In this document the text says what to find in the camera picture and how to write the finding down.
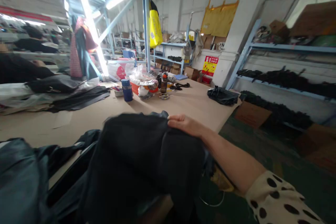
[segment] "bottle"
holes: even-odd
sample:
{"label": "bottle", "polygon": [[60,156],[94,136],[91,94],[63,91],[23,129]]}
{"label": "bottle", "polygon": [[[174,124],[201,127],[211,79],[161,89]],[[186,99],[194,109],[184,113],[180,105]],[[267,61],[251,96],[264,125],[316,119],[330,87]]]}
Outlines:
{"label": "bottle", "polygon": [[122,79],[121,80],[121,85],[122,85],[122,92],[124,93],[125,102],[132,101],[133,100],[133,91],[132,91],[132,86],[131,86],[130,80]]}
{"label": "bottle", "polygon": [[167,83],[168,83],[168,75],[166,73],[163,73],[161,82],[161,93],[167,92]]}

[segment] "blue water bottle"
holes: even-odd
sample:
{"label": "blue water bottle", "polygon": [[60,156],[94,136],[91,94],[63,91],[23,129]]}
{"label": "blue water bottle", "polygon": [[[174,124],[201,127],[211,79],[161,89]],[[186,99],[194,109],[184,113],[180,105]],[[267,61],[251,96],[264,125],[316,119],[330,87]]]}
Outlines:
{"label": "blue water bottle", "polygon": [[124,100],[125,102],[130,102],[133,100],[133,92],[130,80],[122,79],[121,80],[122,91],[124,93]]}

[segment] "warning sign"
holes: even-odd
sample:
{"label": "warning sign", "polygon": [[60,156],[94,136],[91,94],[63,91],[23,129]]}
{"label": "warning sign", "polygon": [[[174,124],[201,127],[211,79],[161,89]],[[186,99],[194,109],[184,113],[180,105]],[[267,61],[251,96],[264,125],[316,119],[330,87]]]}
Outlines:
{"label": "warning sign", "polygon": [[212,56],[206,56],[204,65],[203,65],[202,74],[213,76],[216,70],[217,63],[218,63],[218,58],[212,57]]}

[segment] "red garment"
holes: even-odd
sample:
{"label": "red garment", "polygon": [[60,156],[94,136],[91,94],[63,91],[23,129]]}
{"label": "red garment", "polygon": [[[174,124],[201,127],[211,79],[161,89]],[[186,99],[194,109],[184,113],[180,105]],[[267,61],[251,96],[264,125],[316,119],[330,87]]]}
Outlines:
{"label": "red garment", "polygon": [[[85,45],[86,50],[91,53],[93,52],[98,45],[94,42],[92,35],[90,33],[89,28],[84,24],[85,19],[79,17],[76,22],[76,28],[74,33],[72,34],[71,38],[71,48],[70,48],[70,75],[72,77],[83,77],[81,63],[79,61],[78,53],[77,53],[77,46],[76,46],[76,32],[83,27],[85,32]],[[95,63],[95,59],[93,56],[90,55],[91,60]]]}

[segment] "white sleeve with black dots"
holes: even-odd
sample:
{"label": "white sleeve with black dots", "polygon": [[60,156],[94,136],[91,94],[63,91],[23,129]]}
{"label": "white sleeve with black dots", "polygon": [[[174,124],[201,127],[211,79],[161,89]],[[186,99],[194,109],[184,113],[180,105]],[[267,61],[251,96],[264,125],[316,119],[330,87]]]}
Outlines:
{"label": "white sleeve with black dots", "polygon": [[245,197],[260,224],[323,223],[291,184],[270,171],[256,179]]}

